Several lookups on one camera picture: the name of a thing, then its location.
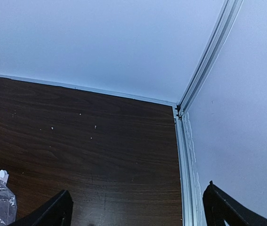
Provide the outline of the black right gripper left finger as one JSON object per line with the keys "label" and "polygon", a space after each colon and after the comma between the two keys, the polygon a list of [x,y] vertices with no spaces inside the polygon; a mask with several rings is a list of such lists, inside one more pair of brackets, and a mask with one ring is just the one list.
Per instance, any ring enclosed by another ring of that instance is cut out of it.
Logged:
{"label": "black right gripper left finger", "polygon": [[61,190],[39,208],[9,226],[70,226],[73,200],[67,190]]}

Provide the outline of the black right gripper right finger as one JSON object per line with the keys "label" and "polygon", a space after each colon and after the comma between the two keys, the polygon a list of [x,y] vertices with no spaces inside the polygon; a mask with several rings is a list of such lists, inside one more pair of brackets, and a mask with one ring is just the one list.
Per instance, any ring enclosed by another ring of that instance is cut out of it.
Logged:
{"label": "black right gripper right finger", "polygon": [[208,226],[267,226],[267,218],[241,205],[212,181],[202,201]]}

